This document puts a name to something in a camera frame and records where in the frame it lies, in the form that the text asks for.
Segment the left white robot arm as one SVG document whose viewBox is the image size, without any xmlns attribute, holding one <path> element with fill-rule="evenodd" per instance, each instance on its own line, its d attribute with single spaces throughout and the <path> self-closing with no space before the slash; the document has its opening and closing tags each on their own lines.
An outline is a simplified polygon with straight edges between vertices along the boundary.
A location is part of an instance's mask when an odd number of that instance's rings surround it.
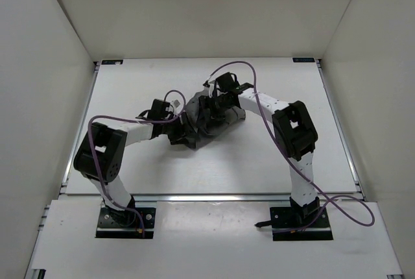
<svg viewBox="0 0 415 279">
<path fill-rule="evenodd" d="M 120 225 L 132 224 L 137 212 L 119 177 L 126 147 L 164 134 L 172 124 L 181 122 L 183 112 L 178 100 L 155 99 L 147 114 L 137 119 L 96 115 L 88 122 L 73 167 L 95 185 Z"/>
</svg>

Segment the grey pleated skirt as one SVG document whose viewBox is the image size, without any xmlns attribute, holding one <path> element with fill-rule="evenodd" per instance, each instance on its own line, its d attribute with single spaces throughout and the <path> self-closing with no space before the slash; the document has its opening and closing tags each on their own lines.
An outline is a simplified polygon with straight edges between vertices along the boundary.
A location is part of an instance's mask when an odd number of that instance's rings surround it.
<svg viewBox="0 0 415 279">
<path fill-rule="evenodd" d="M 171 145 L 184 145 L 197 150 L 219 137 L 232 125 L 246 119 L 238 106 L 215 109 L 206 91 L 199 91 L 187 102 L 181 125 L 169 134 Z"/>
</svg>

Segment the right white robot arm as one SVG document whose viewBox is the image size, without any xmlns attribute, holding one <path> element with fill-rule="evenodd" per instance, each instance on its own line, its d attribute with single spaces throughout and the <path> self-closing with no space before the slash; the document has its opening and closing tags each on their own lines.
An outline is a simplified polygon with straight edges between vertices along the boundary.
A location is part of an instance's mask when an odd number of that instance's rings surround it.
<svg viewBox="0 0 415 279">
<path fill-rule="evenodd" d="M 296 226 L 306 227 L 314 219 L 319 199 L 313 186 L 313 154 L 318 134 L 305 104 L 288 103 L 260 93 L 252 84 L 239 84 L 231 73 L 215 80 L 209 77 L 204 92 L 212 110 L 237 106 L 272 124 L 270 135 L 290 166 L 290 218 Z"/>
</svg>

